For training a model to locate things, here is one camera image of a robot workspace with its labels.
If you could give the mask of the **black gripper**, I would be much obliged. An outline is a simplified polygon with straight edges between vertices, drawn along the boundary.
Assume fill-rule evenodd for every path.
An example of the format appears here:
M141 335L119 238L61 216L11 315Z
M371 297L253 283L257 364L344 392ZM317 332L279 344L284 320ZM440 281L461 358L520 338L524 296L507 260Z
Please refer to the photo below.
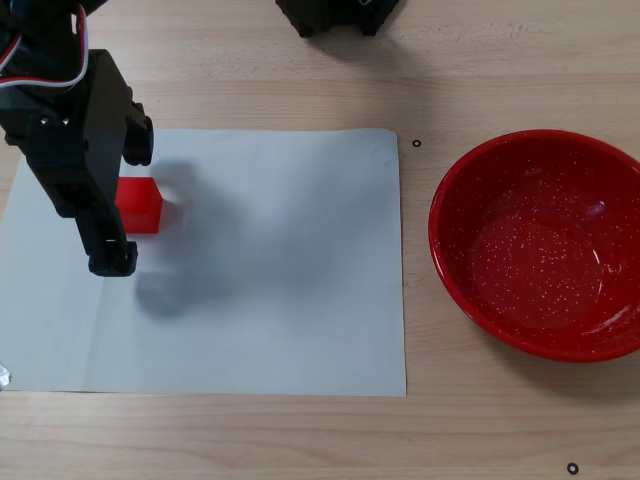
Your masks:
M86 76L67 90L3 88L1 127L58 214L75 217L89 271L131 276L137 244L126 237L115 194L122 155L129 165L150 165L154 128L111 54L91 51Z

